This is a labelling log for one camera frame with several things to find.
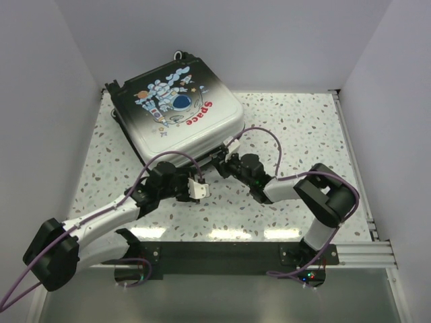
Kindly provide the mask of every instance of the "black joint housing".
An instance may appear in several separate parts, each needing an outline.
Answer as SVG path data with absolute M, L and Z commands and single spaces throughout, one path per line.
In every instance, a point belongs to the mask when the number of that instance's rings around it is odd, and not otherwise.
M 144 184 L 138 184 L 131 194 L 140 208 L 138 218 L 158 208 L 161 200 L 176 198 L 180 202 L 195 201 L 190 197 L 189 178 L 193 178 L 196 169 L 190 167 L 175 167 L 167 161 L 161 161 L 152 170 Z
M 61 223 L 52 218 L 45 221 L 24 254 L 28 266 L 51 242 L 65 233 Z M 32 272 L 47 291 L 64 286 L 76 272 L 79 244 L 70 235 L 53 246 L 32 268 Z
M 247 153 L 239 158 L 239 155 L 234 153 L 227 162 L 225 157 L 226 152 L 222 151 L 213 157 L 211 161 L 219 174 L 223 178 L 235 177 L 250 188 L 250 194 L 257 202 L 271 204 L 272 202 L 267 198 L 263 190 L 272 177 L 265 173 L 263 164 L 259 161 L 259 156 L 254 153 Z
M 323 164 L 314 165 L 310 171 L 339 177 Z M 328 187 L 329 192 L 322 192 Z M 353 192 L 346 185 L 323 175 L 308 175 L 295 185 L 294 190 L 314 216 L 327 227 L 337 227 L 356 203 Z

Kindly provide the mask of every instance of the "wire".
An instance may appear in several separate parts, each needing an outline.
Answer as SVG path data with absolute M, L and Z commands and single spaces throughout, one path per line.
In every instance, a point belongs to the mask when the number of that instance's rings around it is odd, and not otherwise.
M 144 256 L 144 254 L 142 253 L 142 254 L 140 254 L 139 255 L 139 257 L 141 257 L 141 258 L 145 258 L 145 256 Z M 145 262 L 143 262 L 143 261 L 138 261 L 137 262 L 137 269 L 138 270 L 140 270 L 140 266 L 141 266 L 141 264 L 142 264 L 142 273 L 141 273 L 141 276 L 143 276 L 144 274 L 145 274 Z
M 342 223 L 347 221 L 355 213 L 355 211 L 358 209 L 359 199 L 360 199 L 358 191 L 348 181 L 344 180 L 343 178 L 341 178 L 337 175 L 333 175 L 333 174 L 325 173 L 325 172 L 318 172 L 318 171 L 316 171 L 316 172 L 308 171 L 308 172 L 303 172 L 303 173 L 292 175 L 292 176 L 279 178 L 279 180 L 293 180 L 295 178 L 304 177 L 307 175 L 320 175 L 320 176 L 325 176 L 325 177 L 336 179 L 336 180 L 340 181 L 342 184 L 346 185 L 347 188 L 351 190 L 351 192 L 355 196 L 355 205 L 353 206 L 352 210 L 350 210 L 350 212 L 345 216 Z M 310 265 L 314 264 L 316 262 L 316 260 L 322 256 L 322 254 L 325 252 L 325 250 L 328 248 L 329 244 L 331 243 L 332 239 L 337 234 L 339 228 L 340 228 L 340 226 L 334 230 L 334 232 L 331 234 L 329 239 L 325 242 L 323 247 L 317 252 L 316 256 L 314 256 L 313 259 L 311 259 L 309 262 L 307 262 L 301 268 L 296 269 L 295 271 L 292 271 L 290 273 L 282 273 L 279 271 L 267 271 L 266 274 L 270 277 L 275 277 L 275 278 L 288 278 L 288 277 L 292 278 L 293 276 L 305 271 Z
M 126 258 L 126 259 L 118 259 L 115 261 L 119 261 L 119 262 L 139 261 L 139 262 L 144 262 L 148 267 L 148 274 L 143 279 L 130 285 L 123 284 L 123 287 L 126 287 L 126 288 L 137 287 L 144 284 L 150 278 L 151 273 L 153 272 L 153 267 L 151 266 L 151 263 L 144 258 Z
M 265 131 L 266 133 L 269 133 L 277 142 L 278 145 L 278 160 L 277 160 L 277 164 L 275 165 L 275 175 L 278 176 L 278 170 L 280 168 L 280 164 L 281 164 L 281 156 L 282 156 L 282 152 L 281 152 L 281 143 L 280 140 L 278 140 L 277 136 L 275 136 L 271 131 L 269 131 L 268 129 L 265 128 L 261 128 L 261 127 L 250 127 L 250 128 L 246 128 L 243 131 L 241 131 L 240 133 L 236 134 L 233 139 L 231 141 L 229 141 L 229 143 L 226 145 L 226 147 L 229 147 L 229 145 L 231 143 L 233 143 L 235 141 L 235 139 L 238 139 L 239 137 L 242 136 L 243 133 L 246 133 L 247 131 L 250 130 L 260 130 L 260 131 Z
M 301 281 L 298 277 L 287 277 L 287 278 L 289 278 L 289 279 L 291 279 L 291 280 L 293 280 L 293 281 L 296 281 L 296 282 L 298 282 L 299 284 L 301 284 L 301 285 L 303 285 L 303 286 L 305 286 L 305 287 L 308 287 L 308 288 L 314 289 L 314 287 L 313 287 L 313 286 L 311 286 L 311 285 L 309 285 L 309 284 L 305 283 L 304 281 Z
M 190 155 L 183 153 L 181 151 L 165 151 L 163 153 L 159 153 L 157 156 L 151 158 L 147 164 L 143 167 L 142 171 L 139 173 L 138 177 L 136 178 L 136 181 L 133 183 L 132 187 L 129 189 L 128 193 L 124 196 L 124 198 L 122 198 L 117 205 L 111 206 L 111 207 L 107 207 L 99 212 L 96 212 L 95 214 L 83 219 L 82 221 L 79 222 L 78 226 L 81 226 L 107 212 L 110 212 L 114 209 L 116 209 L 118 206 L 121 206 L 133 193 L 133 191 L 135 190 L 136 186 L 141 182 L 141 177 L 143 176 L 143 174 L 147 171 L 148 167 L 158 158 L 165 156 L 165 155 L 170 155 L 170 154 L 177 154 L 177 155 L 183 155 L 187 158 L 189 158 L 191 160 L 191 162 L 196 166 L 197 169 L 197 173 L 200 177 L 200 179 L 203 179 L 203 175 L 202 175 L 202 170 L 199 167 L 198 163 L 195 161 L 195 159 L 193 157 L 191 157 Z M 4 312 L 7 308 L 10 308 L 14 303 L 16 303 L 17 301 L 19 301 L 21 298 L 23 298 L 25 295 L 27 295 L 29 292 L 31 292 L 33 289 L 37 288 L 38 286 L 41 285 L 41 283 L 37 283 L 33 286 L 31 286 L 29 289 L 25 290 L 24 292 L 22 292 L 21 294 L 19 294 L 16 298 L 14 298 L 13 300 L 11 300 L 9 303 L 6 303 L 7 300 L 11 297 L 12 293 L 16 290 L 16 288 L 18 287 L 18 285 L 22 282 L 22 280 L 24 279 L 24 277 L 32 270 L 32 268 L 34 267 L 34 265 L 49 251 L 51 250 L 54 246 L 56 246 L 61 240 L 63 240 L 64 238 L 66 238 L 70 233 L 72 233 L 73 231 L 75 231 L 77 229 L 77 226 L 74 225 L 72 226 L 70 229 L 68 229 L 67 231 L 65 231 L 64 233 L 62 233 L 57 239 L 55 239 L 54 241 L 52 241 L 47 247 L 45 247 L 45 249 L 43 249 L 34 259 L 33 261 L 26 267 L 26 269 L 21 273 L 21 275 L 16 279 L 16 281 L 12 284 L 11 288 L 9 289 L 9 291 L 7 291 L 7 293 L 5 294 L 5 296 L 3 297 L 3 299 L 0 301 L 0 313 Z

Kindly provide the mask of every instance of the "astronaut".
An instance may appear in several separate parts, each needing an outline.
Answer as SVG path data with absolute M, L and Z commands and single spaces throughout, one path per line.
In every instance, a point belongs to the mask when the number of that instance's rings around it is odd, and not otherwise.
M 159 79 L 154 84 L 148 85 L 148 99 L 157 98 L 159 109 L 167 112 L 169 109 L 182 111 L 187 109 L 191 104 L 191 99 L 183 94 L 187 89 L 183 87 L 170 87 L 169 83 L 162 83 Z
M 172 86 L 175 81 L 180 79 L 180 75 L 188 73 L 189 71 L 190 67 L 188 66 L 184 69 L 177 69 L 175 73 L 166 77 L 168 83 L 162 83 L 157 79 L 154 83 L 148 85 L 148 91 L 140 91 L 138 94 L 135 94 L 139 98 L 135 103 L 149 111 L 158 122 L 167 126 L 166 119 L 156 108 L 152 99 L 156 98 L 158 100 L 158 108 L 162 112 L 167 112 L 169 109 L 175 111 L 186 110 L 191 105 L 191 99 L 189 96 L 181 93 L 187 92 L 187 89 Z M 187 83 L 190 82 L 191 75 L 188 75 L 184 79 L 188 79 Z

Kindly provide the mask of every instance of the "white wall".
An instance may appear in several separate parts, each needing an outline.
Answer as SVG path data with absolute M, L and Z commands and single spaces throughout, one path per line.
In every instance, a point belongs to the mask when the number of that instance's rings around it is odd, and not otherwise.
M 391 0 L 56 0 L 99 85 L 202 59 L 231 89 L 339 89 Z
M 40 224 L 68 213 L 100 96 L 51 0 L 2 0 L 0 44 L 3 297 L 24 269 L 22 256 Z M 0 322 L 24 322 L 31 299 L 0 314 Z
M 393 0 L 341 91 L 377 229 L 416 322 L 431 322 L 431 2 Z

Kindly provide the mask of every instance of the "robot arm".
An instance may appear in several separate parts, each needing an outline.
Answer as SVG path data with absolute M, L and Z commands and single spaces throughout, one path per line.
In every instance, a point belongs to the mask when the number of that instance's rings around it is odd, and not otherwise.
M 125 195 L 84 217 L 63 223 L 56 219 L 45 221 L 24 254 L 24 262 L 29 265 L 46 246 L 74 227 L 72 233 L 66 234 L 32 268 L 48 291 L 64 286 L 77 268 L 122 258 L 129 250 L 127 233 L 121 229 L 107 233 L 154 211 L 163 199 L 175 197 L 180 202 L 187 202 L 209 196 L 208 184 L 194 181 L 195 172 L 192 168 L 176 168 L 163 161 L 149 171 L 145 184 L 138 184 L 131 194 L 126 190 Z M 118 207 L 119 201 L 128 195 Z M 110 211 L 95 217 L 106 208 Z
M 313 262 L 319 252 L 321 254 L 324 247 L 328 246 L 328 241 L 340 223 L 358 202 L 352 188 L 343 184 L 339 176 L 323 164 L 315 165 L 307 172 L 308 176 L 301 180 L 294 176 L 280 179 L 271 177 L 265 173 L 259 156 L 246 154 L 240 158 L 238 149 L 237 140 L 226 140 L 220 147 L 220 152 L 211 156 L 211 163 L 223 178 L 233 176 L 247 185 L 250 194 L 259 203 L 272 204 L 288 199 L 302 199 L 316 219 L 301 242 L 286 242 L 280 245 L 263 243 L 264 246 L 257 246 L 259 243 L 256 243 L 257 247 L 253 244 L 231 246 L 223 242 L 140 242 L 127 229 L 113 231 L 116 227 L 135 221 L 157 209 L 162 199 L 175 197 L 178 201 L 196 201 L 209 196 L 208 184 L 193 180 L 194 169 L 176 168 L 163 161 L 150 171 L 144 184 L 138 184 L 131 194 L 126 190 L 124 195 L 110 203 L 107 206 L 111 208 L 110 211 L 103 216 L 94 217 L 100 212 L 96 210 L 85 217 L 63 223 L 55 219 L 43 223 L 24 255 L 24 262 L 31 263 L 45 246 L 74 227 L 76 229 L 72 234 L 65 236 L 32 268 L 32 272 L 48 291 L 64 286 L 76 271 L 93 264 L 112 259 L 137 258 L 142 248 L 155 250 L 148 256 L 154 256 L 151 263 L 158 264 L 154 275 L 158 275 L 157 277 L 169 273 L 255 275 L 262 273 L 259 266 L 283 271 L 286 266 L 296 268 Z M 122 200 L 124 203 L 118 207 L 119 201 Z M 266 248 L 268 250 L 262 252 L 261 256 L 272 255 L 266 262 L 259 260 L 259 257 L 250 258 L 250 254 L 256 255 L 256 251 Z M 243 262 L 239 267 L 223 267 L 220 254 L 234 257 L 227 260 L 226 264 L 234 259 L 241 259 L 242 256 L 247 261 L 256 259 L 257 262 L 251 265 L 245 265 Z M 197 261 L 202 261 L 202 266 L 197 266 Z
M 233 176 L 250 188 L 253 198 L 264 204 L 284 200 L 302 199 L 315 219 L 299 244 L 300 266 L 319 252 L 335 230 L 358 203 L 354 188 L 323 164 L 314 165 L 302 180 L 290 176 L 273 178 L 266 174 L 259 156 L 248 153 L 238 155 L 238 139 L 224 141 L 221 152 L 212 159 L 223 178 Z

